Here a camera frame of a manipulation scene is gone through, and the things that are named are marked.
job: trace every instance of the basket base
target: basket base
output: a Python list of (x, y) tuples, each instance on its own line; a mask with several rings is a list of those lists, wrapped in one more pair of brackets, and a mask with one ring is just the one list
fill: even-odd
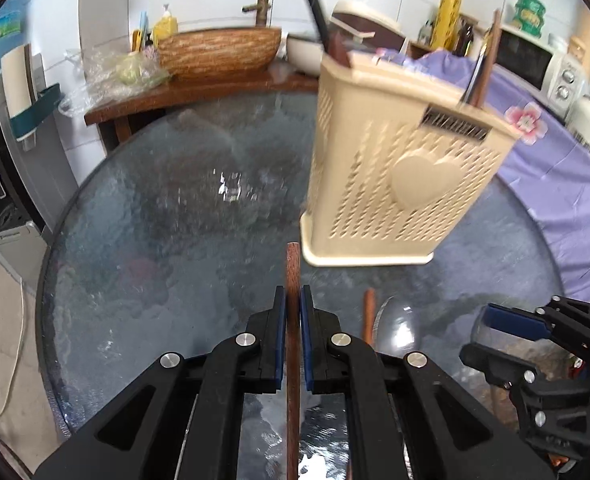
[(299, 220), (301, 229), (301, 252), (313, 267), (377, 267), (389, 265), (425, 265), (433, 259), (426, 256), (318, 256), (311, 249), (312, 229), (310, 216), (304, 213)]

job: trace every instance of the purple tablecloth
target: purple tablecloth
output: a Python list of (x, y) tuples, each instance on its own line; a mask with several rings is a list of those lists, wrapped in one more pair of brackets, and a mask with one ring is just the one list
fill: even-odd
[[(443, 50), (417, 64), (461, 88), (472, 75), (469, 59)], [(537, 117), (534, 101), (497, 71), (492, 74), (486, 103), (524, 131), (498, 175), (539, 225), (565, 295), (590, 302), (590, 153), (547, 111)]]

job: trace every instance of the beige plastic basket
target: beige plastic basket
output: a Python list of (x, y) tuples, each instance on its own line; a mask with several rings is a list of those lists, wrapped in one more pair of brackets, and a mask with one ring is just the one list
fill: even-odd
[(460, 89), (354, 53), (325, 56), (303, 254), (313, 266), (426, 264), (520, 136)]

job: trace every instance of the gray appliance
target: gray appliance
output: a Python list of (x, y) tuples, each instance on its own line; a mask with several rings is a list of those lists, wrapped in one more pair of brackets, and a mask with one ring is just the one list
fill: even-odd
[[(45, 89), (39, 55), (32, 72), (35, 90)], [(56, 223), (77, 188), (52, 115), (38, 126), (33, 149), (24, 151), (15, 140), (0, 75), (0, 263), (33, 290)]]

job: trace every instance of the floor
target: floor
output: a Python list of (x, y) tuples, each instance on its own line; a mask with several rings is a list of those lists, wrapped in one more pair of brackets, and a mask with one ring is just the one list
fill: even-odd
[[(26, 292), (24, 299), (24, 345), (10, 402), (0, 417), (0, 439), (35, 471), (58, 446), (58, 432), (37, 365), (35, 298)], [(21, 321), (19, 283), (0, 266), (0, 410), (18, 349)]]

